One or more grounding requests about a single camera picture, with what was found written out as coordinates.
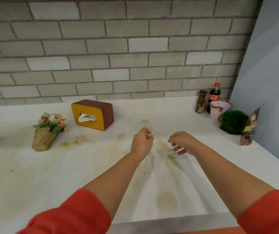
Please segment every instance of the person's left hand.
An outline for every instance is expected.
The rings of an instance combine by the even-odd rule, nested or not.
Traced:
[[[134,135],[131,146],[131,153],[135,153],[140,156],[141,159],[144,159],[153,146],[154,136],[150,134],[151,131],[144,127],[140,130],[140,132]]]

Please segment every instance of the person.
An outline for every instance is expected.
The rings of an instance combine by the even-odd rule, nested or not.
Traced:
[[[36,215],[18,234],[106,233],[139,163],[153,146],[151,131],[134,135],[131,151],[72,194],[58,208]],[[168,140],[178,155],[195,156],[213,187],[247,234],[279,233],[279,190],[181,131]]]

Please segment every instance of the brick wall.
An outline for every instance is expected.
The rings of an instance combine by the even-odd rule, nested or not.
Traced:
[[[0,105],[228,98],[261,0],[0,0]]]

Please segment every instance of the brown jar lid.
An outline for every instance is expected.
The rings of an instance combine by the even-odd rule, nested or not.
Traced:
[[[199,95],[207,95],[207,91],[206,90],[200,90]]]

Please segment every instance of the white countertop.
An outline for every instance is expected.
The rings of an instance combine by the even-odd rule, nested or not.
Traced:
[[[109,233],[178,233],[236,226],[196,159],[177,156],[169,135],[185,130],[222,156],[279,189],[279,160],[253,142],[239,146],[207,114],[193,111],[195,97],[115,100],[115,122],[105,131],[74,123],[70,104],[0,107],[0,233],[14,233],[37,213],[59,206],[76,189],[130,150],[143,126],[155,135]],[[68,133],[48,151],[31,149],[31,125],[43,112],[67,117]],[[80,145],[61,146],[82,140]]]

